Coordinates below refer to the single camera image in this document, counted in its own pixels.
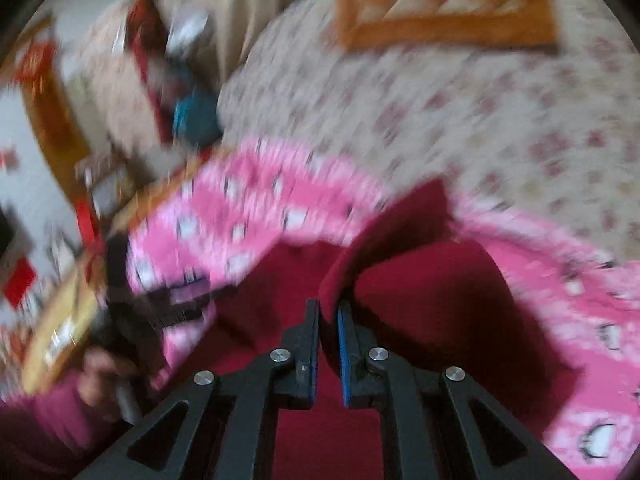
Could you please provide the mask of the person's left hand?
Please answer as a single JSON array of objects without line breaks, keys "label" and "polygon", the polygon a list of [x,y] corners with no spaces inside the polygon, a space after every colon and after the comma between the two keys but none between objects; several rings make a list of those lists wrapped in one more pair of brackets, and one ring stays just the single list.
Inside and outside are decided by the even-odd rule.
[{"label": "person's left hand", "polygon": [[99,347],[90,348],[77,382],[78,396],[89,408],[107,418],[119,418],[116,390],[120,382],[137,374],[133,362]]}]

